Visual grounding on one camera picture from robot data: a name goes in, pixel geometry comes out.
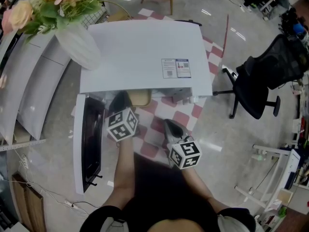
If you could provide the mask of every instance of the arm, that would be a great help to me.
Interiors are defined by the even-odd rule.
[[[213,194],[208,189],[208,187],[205,185],[205,183],[201,180],[201,178],[198,176],[194,168],[183,169],[182,173],[183,173],[184,179],[186,180],[191,190],[194,193],[206,199],[211,204],[211,206],[213,207],[216,213],[219,213],[220,211],[229,208],[228,206],[217,201],[213,197]]]
[[[134,174],[134,152],[132,138],[120,142],[118,162],[114,176],[114,189],[103,204],[116,206],[123,209],[134,197],[135,174]]]

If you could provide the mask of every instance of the wooden panel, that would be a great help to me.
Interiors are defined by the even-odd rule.
[[[43,197],[33,188],[27,187],[27,204],[34,232],[46,232]]]
[[[12,180],[25,182],[25,180],[19,174],[14,174],[12,176]],[[18,210],[19,210],[19,213],[22,219],[21,223],[24,226],[26,226],[30,231],[33,231],[33,227],[30,221],[30,216],[27,210],[27,203],[26,203],[27,185],[23,183],[13,182],[13,188],[14,188]]]

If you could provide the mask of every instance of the open cabinet door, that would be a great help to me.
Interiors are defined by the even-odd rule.
[[[101,170],[104,104],[78,94],[75,107],[73,160],[75,188],[84,194]]]

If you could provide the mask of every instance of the gray floor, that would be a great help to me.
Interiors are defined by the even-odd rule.
[[[125,6],[134,16],[141,8],[169,15],[169,2],[158,0],[113,0]],[[175,0],[174,19],[193,19],[203,24],[203,35],[219,46],[224,44],[226,17],[229,14],[229,29],[223,64],[235,70],[248,56],[258,56],[279,33],[278,19],[265,22],[258,11],[242,11],[238,4],[242,0]],[[204,9],[211,15],[201,12]],[[239,37],[230,28],[243,37]],[[53,98],[46,117],[43,135],[48,140],[43,145],[19,149],[31,161],[31,181],[63,195],[70,201],[85,200],[100,206],[112,191],[108,181],[113,181],[117,160],[117,148],[106,145],[102,152],[103,179],[97,179],[97,187],[90,187],[84,196],[75,193],[73,175],[72,133],[74,118],[70,115],[79,90],[80,67],[71,63],[67,68]],[[231,88],[226,76],[219,74],[213,83],[214,90]],[[213,191],[215,197],[230,206],[247,207],[252,214],[259,209],[251,201],[243,202],[244,196],[234,190],[235,185],[245,189],[256,187],[271,167],[270,159],[256,162],[250,159],[253,144],[277,147],[292,138],[292,119],[295,116],[296,100],[289,84],[270,92],[269,100],[281,97],[281,109],[274,117],[271,108],[266,108],[260,120],[255,120],[239,106],[234,120],[228,118],[234,102],[233,95],[210,97],[193,131],[203,148],[203,157],[196,167],[198,173]],[[18,157],[8,152],[8,168],[13,173],[18,169]],[[75,232],[84,221],[83,215],[57,203],[52,197],[44,196],[45,220],[50,232]],[[64,197],[55,195],[64,202]],[[87,204],[79,204],[88,213],[94,210]]]

